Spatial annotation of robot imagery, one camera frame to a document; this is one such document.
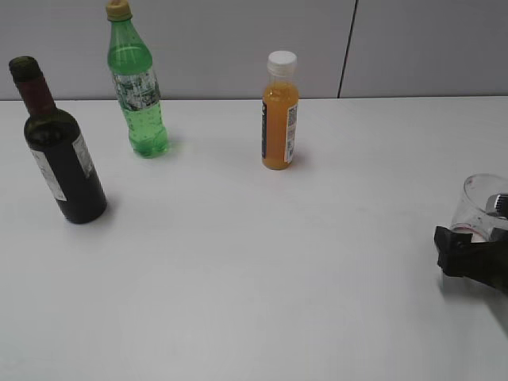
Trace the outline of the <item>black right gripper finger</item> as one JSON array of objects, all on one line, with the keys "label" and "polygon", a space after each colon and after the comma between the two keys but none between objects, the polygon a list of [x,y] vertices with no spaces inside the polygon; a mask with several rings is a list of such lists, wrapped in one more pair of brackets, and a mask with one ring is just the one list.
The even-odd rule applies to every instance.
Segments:
[{"label": "black right gripper finger", "polygon": [[508,194],[498,193],[491,195],[487,199],[485,211],[486,214],[494,217],[508,218]]},{"label": "black right gripper finger", "polygon": [[507,293],[507,231],[494,228],[493,241],[473,242],[471,233],[437,226],[437,265],[450,277],[468,278]]}]

